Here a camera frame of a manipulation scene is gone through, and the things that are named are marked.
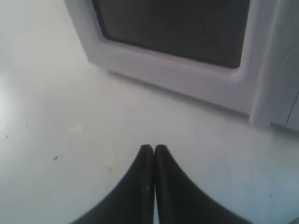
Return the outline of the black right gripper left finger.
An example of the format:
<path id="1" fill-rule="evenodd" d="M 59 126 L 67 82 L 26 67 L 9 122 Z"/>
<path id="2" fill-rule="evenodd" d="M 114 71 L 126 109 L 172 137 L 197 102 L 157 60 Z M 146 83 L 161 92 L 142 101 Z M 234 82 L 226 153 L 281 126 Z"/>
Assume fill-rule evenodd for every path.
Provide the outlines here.
<path id="1" fill-rule="evenodd" d="M 154 222 L 154 151 L 142 145 L 115 188 L 76 224 L 152 224 Z"/>

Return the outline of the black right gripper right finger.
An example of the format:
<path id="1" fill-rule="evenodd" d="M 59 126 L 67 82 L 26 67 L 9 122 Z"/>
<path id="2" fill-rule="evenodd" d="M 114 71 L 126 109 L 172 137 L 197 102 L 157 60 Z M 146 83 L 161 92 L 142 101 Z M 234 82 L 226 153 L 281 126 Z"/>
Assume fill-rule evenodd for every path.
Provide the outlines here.
<path id="1" fill-rule="evenodd" d="M 180 168 L 165 145 L 155 148 L 154 175 L 161 224 L 247 224 L 210 198 Z"/>

